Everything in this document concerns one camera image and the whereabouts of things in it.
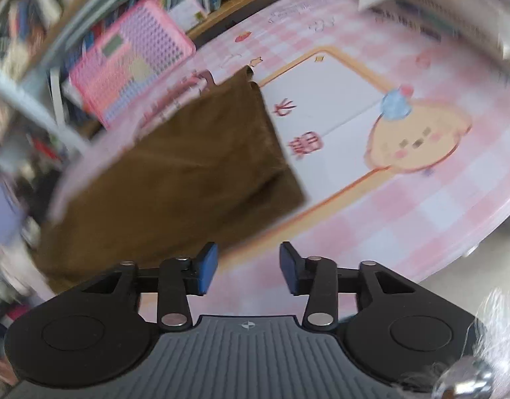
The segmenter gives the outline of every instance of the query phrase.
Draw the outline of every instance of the gray floor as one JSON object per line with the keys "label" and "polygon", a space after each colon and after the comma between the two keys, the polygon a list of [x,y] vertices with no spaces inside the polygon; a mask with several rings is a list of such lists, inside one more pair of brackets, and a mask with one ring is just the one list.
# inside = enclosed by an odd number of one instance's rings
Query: gray floor
{"label": "gray floor", "polygon": [[494,288],[508,293],[510,301],[510,217],[471,255],[421,285],[473,314]]}

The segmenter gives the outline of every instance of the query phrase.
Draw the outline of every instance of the orange border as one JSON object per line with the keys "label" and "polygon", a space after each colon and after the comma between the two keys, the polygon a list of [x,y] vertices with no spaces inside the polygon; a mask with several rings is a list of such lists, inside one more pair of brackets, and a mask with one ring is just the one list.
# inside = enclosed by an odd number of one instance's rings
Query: orange border
{"label": "orange border", "polygon": [[[264,78],[258,83],[259,86],[261,88],[264,87],[275,78],[281,76],[283,73],[286,73],[290,69],[318,53],[326,53],[333,56],[346,67],[362,76],[382,93],[387,93],[394,88],[390,82],[368,69],[365,65],[363,65],[363,63],[358,62],[332,46],[312,49],[308,53],[272,73],[270,76]],[[339,192],[310,207],[308,210],[299,213],[297,216],[294,216],[285,223],[264,231],[239,246],[226,251],[221,257],[220,267],[230,268],[237,263],[242,262],[246,258],[256,256],[269,248],[277,247],[282,241],[290,240],[295,235],[306,231],[310,227],[320,223],[322,220],[334,215],[342,208],[345,208],[365,194],[369,193],[371,190],[376,189],[393,176],[394,173],[390,170],[371,170],[358,180],[339,190]]]}

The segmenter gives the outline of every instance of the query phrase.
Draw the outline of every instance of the brown fabric bag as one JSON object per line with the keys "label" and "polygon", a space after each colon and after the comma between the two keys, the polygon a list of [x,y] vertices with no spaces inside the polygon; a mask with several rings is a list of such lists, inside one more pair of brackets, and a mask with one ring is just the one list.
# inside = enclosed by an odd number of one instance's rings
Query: brown fabric bag
{"label": "brown fabric bag", "polygon": [[158,266],[221,250],[304,201],[247,66],[126,152],[43,229],[34,255],[56,292],[123,260]]}

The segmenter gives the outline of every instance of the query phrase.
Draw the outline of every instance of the silver ball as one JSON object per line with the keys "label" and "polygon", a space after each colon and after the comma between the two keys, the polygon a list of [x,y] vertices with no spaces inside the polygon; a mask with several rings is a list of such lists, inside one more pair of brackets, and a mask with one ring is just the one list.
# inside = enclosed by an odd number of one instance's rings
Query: silver ball
{"label": "silver ball", "polygon": [[465,356],[442,373],[432,388],[432,399],[490,399],[493,370],[473,356]]}

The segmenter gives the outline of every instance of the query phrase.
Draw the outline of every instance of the pink cheek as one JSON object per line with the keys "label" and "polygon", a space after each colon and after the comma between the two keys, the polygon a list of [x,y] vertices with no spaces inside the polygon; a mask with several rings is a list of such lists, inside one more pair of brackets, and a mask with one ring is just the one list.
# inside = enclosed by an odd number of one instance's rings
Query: pink cheek
{"label": "pink cheek", "polygon": [[438,142],[440,139],[442,139],[443,133],[442,132],[434,132],[432,135],[430,135],[430,140],[432,142]]}
{"label": "pink cheek", "polygon": [[394,156],[396,159],[402,159],[403,157],[407,157],[407,151],[406,150],[397,150],[395,153],[394,153]]}

